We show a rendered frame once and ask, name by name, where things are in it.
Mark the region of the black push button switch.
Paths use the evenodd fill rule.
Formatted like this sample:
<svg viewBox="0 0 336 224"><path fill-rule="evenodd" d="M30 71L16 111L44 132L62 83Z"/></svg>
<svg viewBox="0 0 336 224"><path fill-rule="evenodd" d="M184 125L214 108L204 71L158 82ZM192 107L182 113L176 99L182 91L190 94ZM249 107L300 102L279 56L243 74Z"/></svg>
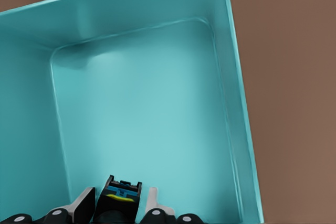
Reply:
<svg viewBox="0 0 336 224"><path fill-rule="evenodd" d="M135 224L142 183L133 185L110 175L98 198L93 224Z"/></svg>

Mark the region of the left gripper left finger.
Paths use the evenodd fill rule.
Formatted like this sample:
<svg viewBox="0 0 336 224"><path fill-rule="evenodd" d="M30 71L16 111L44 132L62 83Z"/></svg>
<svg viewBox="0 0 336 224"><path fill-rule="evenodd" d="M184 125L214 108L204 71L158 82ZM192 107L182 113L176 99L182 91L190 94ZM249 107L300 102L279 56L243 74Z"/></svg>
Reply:
<svg viewBox="0 0 336 224"><path fill-rule="evenodd" d="M54 208L36 224L89 224L96 207L96 189L87 187L69 205Z"/></svg>

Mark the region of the blue storage box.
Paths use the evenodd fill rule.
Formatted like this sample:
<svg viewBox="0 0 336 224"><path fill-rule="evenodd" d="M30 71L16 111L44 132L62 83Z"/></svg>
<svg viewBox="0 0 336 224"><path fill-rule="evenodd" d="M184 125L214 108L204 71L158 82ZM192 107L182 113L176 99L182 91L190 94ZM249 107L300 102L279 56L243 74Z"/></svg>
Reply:
<svg viewBox="0 0 336 224"><path fill-rule="evenodd" d="M261 223L230 0L46 0L0 12L0 219L108 177L177 215Z"/></svg>

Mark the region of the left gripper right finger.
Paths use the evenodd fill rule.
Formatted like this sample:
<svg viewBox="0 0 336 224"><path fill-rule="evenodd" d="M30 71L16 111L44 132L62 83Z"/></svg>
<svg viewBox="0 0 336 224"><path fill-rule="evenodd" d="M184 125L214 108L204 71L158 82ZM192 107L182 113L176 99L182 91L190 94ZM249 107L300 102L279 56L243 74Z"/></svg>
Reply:
<svg viewBox="0 0 336 224"><path fill-rule="evenodd" d="M140 224L175 224L175 211L173 208L159 204L158 189L150 187L146 201L145 215Z"/></svg>

